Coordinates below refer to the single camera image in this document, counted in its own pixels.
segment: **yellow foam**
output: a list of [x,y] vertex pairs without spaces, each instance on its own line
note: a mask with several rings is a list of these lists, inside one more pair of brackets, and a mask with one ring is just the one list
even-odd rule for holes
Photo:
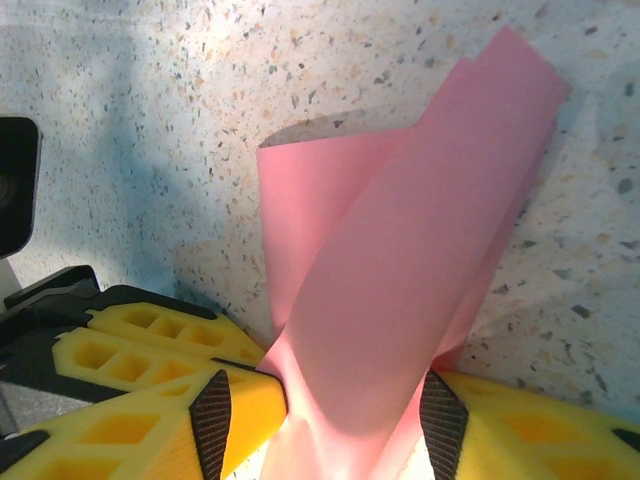
[[32,427],[50,438],[0,475],[2,480],[202,480],[188,407],[208,373],[122,395]]
[[632,480],[640,454],[612,429],[640,426],[459,373],[442,379],[469,411],[457,480]]
[[189,355],[256,366],[265,353],[220,314],[216,320],[207,320],[150,303],[115,305],[88,313],[93,316],[91,329]]
[[214,374],[224,369],[231,383],[256,375],[242,368],[87,328],[76,328],[61,335],[52,352],[56,371],[60,375],[125,392],[196,372]]
[[[278,381],[247,373],[230,384],[222,478],[268,440],[286,415]],[[51,438],[0,479],[202,480],[189,406],[211,377],[191,374],[33,426]]]

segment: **black camera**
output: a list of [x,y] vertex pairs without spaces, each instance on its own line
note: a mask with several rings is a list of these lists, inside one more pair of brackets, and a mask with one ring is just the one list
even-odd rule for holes
[[0,116],[0,259],[22,249],[33,230],[40,137],[33,120]]

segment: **gray metal part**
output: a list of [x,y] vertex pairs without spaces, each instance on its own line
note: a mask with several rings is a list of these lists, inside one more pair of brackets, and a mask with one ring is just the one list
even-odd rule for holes
[[6,382],[0,382],[0,400],[0,430],[4,435],[91,405],[84,400]]

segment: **paper sheet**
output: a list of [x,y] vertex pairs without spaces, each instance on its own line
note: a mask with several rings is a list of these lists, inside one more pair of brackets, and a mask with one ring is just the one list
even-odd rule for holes
[[504,29],[415,127],[259,152],[282,332],[260,368],[283,379],[290,406],[263,478],[401,468],[419,428],[416,388],[436,354],[455,360],[564,95]]

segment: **terrazzo surface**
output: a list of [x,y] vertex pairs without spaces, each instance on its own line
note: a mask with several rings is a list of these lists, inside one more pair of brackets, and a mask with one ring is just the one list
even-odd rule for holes
[[459,369],[640,422],[638,0],[5,0],[0,109],[44,134],[10,264],[89,263],[268,344],[256,149],[412,124],[505,24],[571,95]]

